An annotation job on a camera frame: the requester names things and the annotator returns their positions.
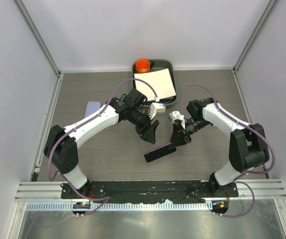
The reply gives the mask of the purple bare phone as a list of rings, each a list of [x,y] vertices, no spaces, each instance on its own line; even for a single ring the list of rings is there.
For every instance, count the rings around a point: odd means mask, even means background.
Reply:
[[[171,143],[169,142],[148,152],[145,152],[143,155],[146,162],[149,163],[174,152],[176,152],[176,147],[172,147]]]

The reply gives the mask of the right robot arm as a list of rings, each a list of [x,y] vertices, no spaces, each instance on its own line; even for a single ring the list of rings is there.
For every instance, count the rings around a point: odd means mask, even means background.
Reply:
[[[190,119],[178,111],[169,114],[173,125],[170,149],[191,143],[191,135],[208,125],[216,126],[229,139],[228,162],[209,178],[209,192],[215,197],[250,169],[269,161],[265,131],[260,124],[249,124],[226,112],[213,98],[190,101],[186,107]]]

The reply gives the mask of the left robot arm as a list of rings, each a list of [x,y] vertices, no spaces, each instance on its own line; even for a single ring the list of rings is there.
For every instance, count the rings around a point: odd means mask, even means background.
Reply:
[[[153,118],[164,112],[166,107],[160,102],[152,103],[145,112],[141,110],[146,96],[132,89],[121,98],[113,97],[99,110],[77,123],[66,127],[53,126],[47,138],[44,155],[49,165],[54,165],[58,172],[71,183],[72,192],[83,199],[90,195],[91,183],[79,166],[78,149],[100,131],[127,120],[135,126],[139,137],[155,144],[155,131],[159,122]]]

